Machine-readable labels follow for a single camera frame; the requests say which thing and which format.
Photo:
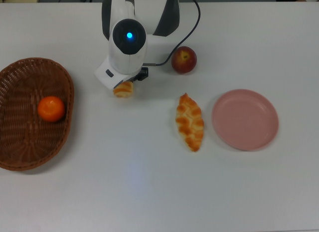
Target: brown woven basket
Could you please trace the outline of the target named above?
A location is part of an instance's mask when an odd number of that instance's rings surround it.
[[[39,101],[57,96],[66,116],[56,122],[37,114]],[[19,60],[0,72],[0,167],[23,171],[53,158],[65,143],[71,126],[74,87],[69,73],[44,58]]]

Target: table surface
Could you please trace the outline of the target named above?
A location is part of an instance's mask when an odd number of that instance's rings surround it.
[[[108,53],[100,3],[2,4],[0,68],[27,57],[61,63],[75,86],[72,127],[60,153],[25,172],[0,170],[4,232],[261,232],[319,230],[319,6],[201,3],[184,43],[190,75],[150,68],[130,99],[93,75]],[[161,62],[191,30],[149,37]],[[221,141],[211,110],[223,93],[250,89],[275,106],[280,129],[258,152]],[[187,92],[202,108],[205,136],[188,151],[174,122]]]

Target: croissant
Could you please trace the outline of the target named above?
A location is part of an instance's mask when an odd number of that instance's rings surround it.
[[[125,81],[118,85],[114,90],[113,94],[117,97],[130,97],[133,93],[134,85],[131,81]]]
[[[187,93],[179,99],[175,121],[178,132],[188,148],[193,152],[197,152],[204,136],[204,121],[201,118],[199,106]]]

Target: orange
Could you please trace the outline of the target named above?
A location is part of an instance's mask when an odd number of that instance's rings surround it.
[[[56,122],[65,115],[65,105],[60,98],[47,96],[40,100],[37,111],[43,120]]]

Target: blue light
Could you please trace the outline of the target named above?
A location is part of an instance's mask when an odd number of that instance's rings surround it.
[[[133,37],[133,34],[131,34],[130,32],[128,32],[128,34],[126,34],[126,36],[128,37],[128,39],[131,39]]]

